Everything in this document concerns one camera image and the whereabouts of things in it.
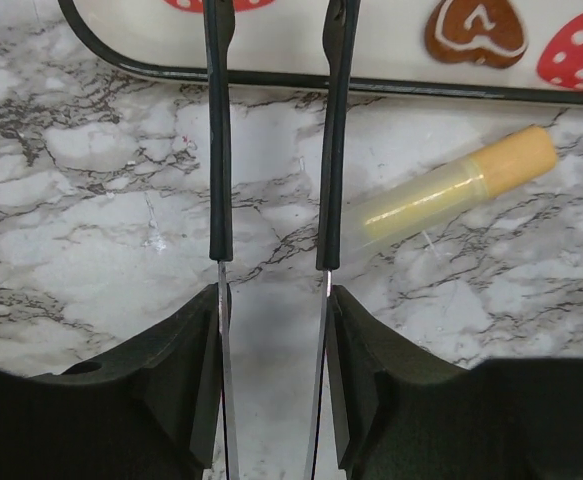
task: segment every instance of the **white polka dot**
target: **white polka dot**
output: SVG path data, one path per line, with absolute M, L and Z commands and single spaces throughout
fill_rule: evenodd
M 578 30 L 571 36 L 574 45 L 583 45 L 583 30 Z
M 575 72 L 575 78 L 579 78 L 580 80 L 583 80 L 583 68 L 581 68 L 580 70 Z

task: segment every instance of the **red mushroom cap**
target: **red mushroom cap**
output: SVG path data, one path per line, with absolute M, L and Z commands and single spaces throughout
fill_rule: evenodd
M 202 0 L 164 0 L 172 7 L 178 10 L 184 10 L 191 13 L 202 13 Z M 274 0 L 233 0 L 233 6 L 236 12 L 244 12 L 245 10 L 254 10 L 256 8 L 265 7 Z
M 549 42 L 537 72 L 553 85 L 583 91 L 583 14 L 566 24 Z

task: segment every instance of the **clear plastic tube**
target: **clear plastic tube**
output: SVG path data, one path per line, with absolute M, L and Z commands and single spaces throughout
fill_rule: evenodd
M 548 133 L 529 127 L 342 212 L 343 260 L 371 256 L 551 170 Z
M 484 175 L 464 157 L 342 213 L 342 255 L 368 256 L 489 198 Z

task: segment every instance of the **heart-shaped cookie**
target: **heart-shaped cookie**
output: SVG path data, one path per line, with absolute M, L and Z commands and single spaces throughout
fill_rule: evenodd
M 440 62 L 494 68 L 517 63 L 528 44 L 522 21 L 508 0 L 442 0 L 429 17 L 424 41 Z

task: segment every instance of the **gray marble veining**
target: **gray marble veining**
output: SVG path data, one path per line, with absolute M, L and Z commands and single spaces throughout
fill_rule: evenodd
M 0 29 L 0 367 L 24 375 L 116 345 L 215 277 L 205 89 L 114 71 L 54 18 Z M 249 480 L 299 478 L 324 98 L 243 88 L 232 101 L 242 469 Z M 351 99 L 351 202 L 529 124 L 549 129 L 553 172 L 334 274 L 381 321 L 463 366 L 583 355 L 583 109 Z M 328 403 L 327 480 L 343 478 Z M 209 478 L 221 478 L 220 446 L 217 459 Z

